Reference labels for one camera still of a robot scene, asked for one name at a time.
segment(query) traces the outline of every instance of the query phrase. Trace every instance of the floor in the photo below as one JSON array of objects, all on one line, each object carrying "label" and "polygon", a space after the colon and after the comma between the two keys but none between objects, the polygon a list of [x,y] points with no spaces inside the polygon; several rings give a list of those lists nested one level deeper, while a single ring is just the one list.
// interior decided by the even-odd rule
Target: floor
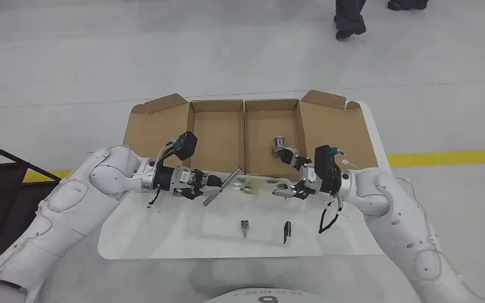
[{"label": "floor", "polygon": [[[67,169],[87,152],[119,144],[130,109],[146,99],[172,92],[289,98],[321,89],[366,102],[388,153],[485,149],[483,0],[431,0],[420,12],[368,0],[368,32],[348,42],[334,39],[333,6],[1,1],[0,148],[46,169]],[[449,260],[482,296],[484,168],[394,169],[411,178]],[[98,236],[56,267],[42,301],[202,302],[264,285],[330,301],[418,302],[383,256],[107,261],[97,252]]]}]

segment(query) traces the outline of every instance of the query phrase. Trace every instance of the black trousers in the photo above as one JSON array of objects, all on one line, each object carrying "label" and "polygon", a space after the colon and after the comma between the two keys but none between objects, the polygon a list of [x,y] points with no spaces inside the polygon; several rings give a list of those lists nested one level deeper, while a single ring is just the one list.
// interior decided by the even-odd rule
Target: black trousers
[{"label": "black trousers", "polygon": [[361,16],[365,0],[335,0],[335,22],[338,30],[358,30],[365,28]]}]

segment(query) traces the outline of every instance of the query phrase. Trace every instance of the black shoe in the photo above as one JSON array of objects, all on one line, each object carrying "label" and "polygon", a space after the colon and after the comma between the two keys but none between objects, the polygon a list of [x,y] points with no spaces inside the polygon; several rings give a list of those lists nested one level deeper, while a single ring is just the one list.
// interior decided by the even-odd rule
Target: black shoe
[{"label": "black shoe", "polygon": [[410,11],[411,9],[422,11],[426,7],[427,4],[420,1],[402,2],[400,0],[390,0],[387,2],[387,8],[392,11]]},{"label": "black shoe", "polygon": [[419,11],[424,10],[427,7],[427,3],[422,3],[422,2],[415,2],[414,9],[417,9]]},{"label": "black shoe", "polygon": [[365,28],[365,26],[363,26],[359,29],[356,29],[356,30],[339,30],[338,32],[336,32],[335,39],[337,39],[339,41],[343,41],[343,40],[349,38],[353,34],[361,35],[361,34],[365,33],[366,30],[367,29]]},{"label": "black shoe", "polygon": [[338,32],[336,32],[335,39],[339,41],[343,41],[349,38],[353,34],[354,34],[353,30],[339,30]]}]

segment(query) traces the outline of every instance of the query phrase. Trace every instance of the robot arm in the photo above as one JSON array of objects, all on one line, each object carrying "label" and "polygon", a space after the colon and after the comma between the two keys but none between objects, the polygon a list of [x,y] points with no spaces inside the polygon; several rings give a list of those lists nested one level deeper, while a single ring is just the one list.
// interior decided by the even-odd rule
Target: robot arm
[{"label": "robot arm", "polygon": [[424,209],[396,178],[376,168],[340,171],[334,158],[337,153],[338,148],[328,145],[316,148],[313,164],[308,158],[302,162],[292,148],[282,149],[281,161],[292,164],[301,179],[274,194],[304,199],[320,191],[355,205],[377,244],[404,273],[423,303],[473,302],[474,294],[441,253]]},{"label": "robot arm", "polygon": [[15,295],[35,302],[55,262],[100,227],[130,190],[171,191],[195,198],[221,191],[221,179],[188,167],[165,167],[163,160],[192,156],[197,138],[190,132],[169,142],[159,159],[141,158],[125,145],[94,152],[39,203],[27,230],[0,255],[0,298]]}]

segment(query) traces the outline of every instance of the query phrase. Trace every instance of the brown cardboard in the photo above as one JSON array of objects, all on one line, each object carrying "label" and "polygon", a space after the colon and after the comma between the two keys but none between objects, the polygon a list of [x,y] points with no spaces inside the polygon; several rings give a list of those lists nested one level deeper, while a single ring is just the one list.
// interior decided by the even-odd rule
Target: brown cardboard
[{"label": "brown cardboard", "polygon": [[286,145],[299,145],[303,136],[296,118],[298,100],[250,100],[246,102],[246,173],[265,176],[298,177],[298,172],[273,156],[273,138],[282,136]]},{"label": "brown cardboard", "polygon": [[[160,148],[191,130],[198,137],[195,154],[183,165],[201,170],[284,176],[298,172],[272,155],[273,138],[313,159],[314,149],[328,144],[341,148],[356,166],[377,167],[365,119],[357,102],[311,90],[301,100],[198,100],[178,94],[136,105],[128,120],[124,144],[142,157],[156,158]],[[337,156],[338,165],[342,163]],[[171,157],[166,165],[177,166]]]},{"label": "brown cardboard", "polygon": [[132,109],[124,144],[155,159],[164,144],[190,130],[198,138],[195,154],[183,163],[170,157],[166,165],[228,173],[244,169],[243,108],[243,100],[187,102],[178,94],[151,100]]},{"label": "brown cardboard", "polygon": [[[377,159],[360,105],[345,97],[311,90],[298,100],[246,101],[246,173],[299,178],[298,172],[271,149],[273,138],[283,136],[286,145],[297,148],[300,155],[314,159],[321,145],[337,146],[355,166],[377,167]],[[355,168],[342,163],[343,168]]]}]

